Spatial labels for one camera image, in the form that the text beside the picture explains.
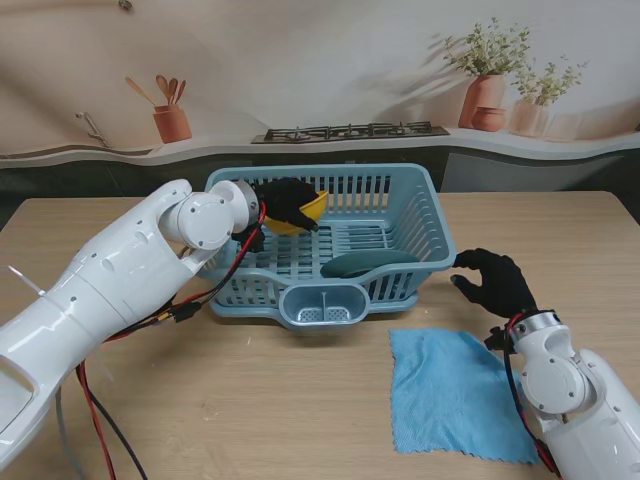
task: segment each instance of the blue cloth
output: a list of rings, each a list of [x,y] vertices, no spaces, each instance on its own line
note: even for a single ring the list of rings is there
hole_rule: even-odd
[[[538,463],[504,363],[472,335],[438,328],[392,330],[391,350],[393,439],[399,453],[445,450]]]

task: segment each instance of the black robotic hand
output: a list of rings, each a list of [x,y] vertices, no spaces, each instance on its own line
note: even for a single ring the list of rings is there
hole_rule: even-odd
[[[318,230],[316,222],[300,211],[300,207],[318,198],[318,194],[311,185],[297,178],[280,178],[261,185],[256,184],[252,187],[258,200],[264,202],[267,208],[267,215],[270,218],[290,223],[307,231]],[[256,227],[256,224],[249,225],[243,232],[234,233],[231,238],[244,245]],[[253,253],[261,252],[264,249],[264,239],[264,233],[260,230],[251,245],[249,245],[249,251]]]
[[[520,268],[510,257],[476,248],[459,253],[453,266],[480,270],[480,286],[462,275],[451,276],[451,282],[470,302],[482,305],[487,311],[512,318],[518,313],[538,310]]]

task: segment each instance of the gas stove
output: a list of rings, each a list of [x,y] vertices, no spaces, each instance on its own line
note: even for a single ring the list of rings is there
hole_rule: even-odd
[[[251,143],[318,143],[435,135],[449,135],[449,132],[442,127],[432,127],[431,122],[369,123],[367,125],[349,124],[340,127],[269,129],[266,135],[258,135]]]

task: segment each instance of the blue plastic dish rack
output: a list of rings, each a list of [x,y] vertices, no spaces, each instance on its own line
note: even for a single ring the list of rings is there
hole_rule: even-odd
[[[260,184],[282,177],[328,190],[320,228],[293,237],[264,228],[264,251],[247,254],[211,301],[216,314],[273,318],[292,330],[346,327],[368,313],[410,309],[420,284],[453,264],[456,251],[440,202],[429,173],[419,165],[225,168],[211,174],[206,189],[221,180]],[[237,242],[229,242],[201,276],[220,281],[238,249]],[[384,265],[351,279],[321,277],[320,268],[329,260],[374,249],[401,250],[420,261]]]

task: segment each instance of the table surface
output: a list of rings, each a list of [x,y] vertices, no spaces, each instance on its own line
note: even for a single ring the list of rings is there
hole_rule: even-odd
[[[137,201],[29,200],[0,232],[0,265],[48,288],[89,238]],[[574,346],[605,357],[640,397],[640,228],[615,197],[481,193],[441,201],[459,250],[483,246],[513,256],[539,306],[555,308],[571,326]],[[294,336],[271,321],[224,320],[207,309],[101,347],[89,360],[90,383],[154,480],[554,478],[540,466],[394,451],[389,329],[444,327],[484,339],[499,323],[463,300],[449,274],[434,274],[411,311],[375,316],[341,335]],[[6,270],[0,279],[6,322],[35,294]],[[194,280],[184,293],[202,286]],[[106,478],[73,378],[63,402],[88,478]],[[108,440],[119,478],[138,478],[115,436]],[[72,478],[53,414],[2,478]]]

